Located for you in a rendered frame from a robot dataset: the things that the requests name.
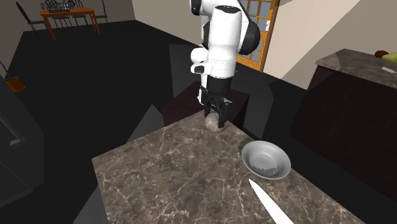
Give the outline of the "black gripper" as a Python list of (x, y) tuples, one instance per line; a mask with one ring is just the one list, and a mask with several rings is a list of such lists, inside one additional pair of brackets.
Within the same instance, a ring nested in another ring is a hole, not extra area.
[(201, 105), (204, 105), (205, 118), (212, 110), (212, 99), (209, 99), (204, 103), (204, 95), (206, 91), (214, 94), (219, 94), (226, 99), (226, 101), (219, 104), (217, 107), (218, 116), (219, 116), (218, 118), (219, 129), (222, 129), (225, 126), (225, 122), (228, 120), (228, 112), (230, 105), (229, 101), (231, 101), (231, 98), (229, 97), (231, 82), (232, 82), (232, 77), (219, 79), (209, 75), (201, 76), (201, 86), (198, 92), (198, 101)]

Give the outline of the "grey round ball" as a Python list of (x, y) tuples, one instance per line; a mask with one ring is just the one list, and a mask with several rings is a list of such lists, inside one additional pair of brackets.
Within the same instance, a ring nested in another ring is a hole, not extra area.
[(219, 116), (217, 112), (209, 113), (205, 118), (205, 126), (211, 132), (221, 132), (224, 128), (218, 127)]

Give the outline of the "dark robot stand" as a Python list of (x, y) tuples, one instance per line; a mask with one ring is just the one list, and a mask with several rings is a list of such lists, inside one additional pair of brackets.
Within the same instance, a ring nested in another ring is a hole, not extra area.
[[(203, 105), (199, 104), (197, 99), (199, 87), (200, 82), (194, 81), (162, 108), (165, 126), (204, 109)], [(242, 130), (249, 102), (249, 94), (231, 89), (229, 96), (233, 102), (233, 107), (228, 114), (228, 120)]]

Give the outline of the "grey metal bowl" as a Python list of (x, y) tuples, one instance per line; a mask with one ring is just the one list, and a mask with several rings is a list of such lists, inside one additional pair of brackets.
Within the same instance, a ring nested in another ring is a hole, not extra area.
[(282, 179), (291, 171), (291, 160), (286, 152), (267, 141), (247, 143), (242, 148), (241, 157), (253, 174), (264, 179)]

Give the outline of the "orange framed glass door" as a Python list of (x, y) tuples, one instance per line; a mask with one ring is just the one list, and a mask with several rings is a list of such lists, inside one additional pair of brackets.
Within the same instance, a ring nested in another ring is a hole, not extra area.
[(249, 55), (238, 55), (237, 62), (262, 72), (270, 46), (272, 31), (281, 0), (239, 0), (260, 30), (261, 38), (257, 48)]

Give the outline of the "white knife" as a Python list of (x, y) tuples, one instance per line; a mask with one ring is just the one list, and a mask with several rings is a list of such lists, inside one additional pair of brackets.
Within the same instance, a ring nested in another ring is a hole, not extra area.
[(287, 214), (273, 201), (269, 194), (258, 183), (252, 179), (249, 179), (249, 183), (264, 208), (275, 221), (275, 224), (294, 224)]

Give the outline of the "dark counter with marble top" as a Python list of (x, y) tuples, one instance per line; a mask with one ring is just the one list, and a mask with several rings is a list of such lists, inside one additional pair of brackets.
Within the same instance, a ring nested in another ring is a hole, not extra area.
[(316, 66), (291, 135), (397, 203), (397, 64), (342, 49)]

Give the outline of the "orange wooden table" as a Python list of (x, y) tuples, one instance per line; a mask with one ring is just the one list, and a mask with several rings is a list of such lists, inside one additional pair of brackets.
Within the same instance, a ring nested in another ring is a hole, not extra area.
[(99, 30), (99, 26), (97, 23), (97, 19), (95, 16), (95, 10), (92, 8), (76, 8), (76, 9), (70, 9), (67, 11), (59, 11), (57, 10), (56, 12), (49, 12), (48, 10), (41, 10), (39, 12), (39, 15), (43, 17), (43, 20), (45, 21), (46, 26), (48, 27), (48, 30), (50, 31), (50, 34), (52, 36), (52, 39), (55, 41), (55, 34), (54, 31), (51, 27), (51, 24), (49, 23), (49, 18), (50, 17), (64, 17), (64, 16), (73, 16), (73, 15), (89, 15), (91, 18), (91, 21), (93, 23), (94, 29), (98, 32), (98, 34), (101, 34)]

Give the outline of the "dark grey cabinet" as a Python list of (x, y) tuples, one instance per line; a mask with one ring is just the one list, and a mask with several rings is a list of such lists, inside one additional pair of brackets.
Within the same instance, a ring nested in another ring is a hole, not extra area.
[(44, 183), (44, 135), (0, 77), (0, 207), (32, 193)]

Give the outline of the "orange plant pot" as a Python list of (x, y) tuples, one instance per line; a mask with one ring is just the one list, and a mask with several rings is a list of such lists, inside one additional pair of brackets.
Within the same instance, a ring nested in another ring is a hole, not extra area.
[(4, 64), (0, 61), (0, 65), (3, 67), (6, 76), (4, 80), (6, 83), (9, 85), (11, 90), (13, 92), (21, 92), (25, 89), (25, 86), (22, 84), (21, 80), (17, 76), (11, 76), (7, 70), (7, 68), (4, 66)]

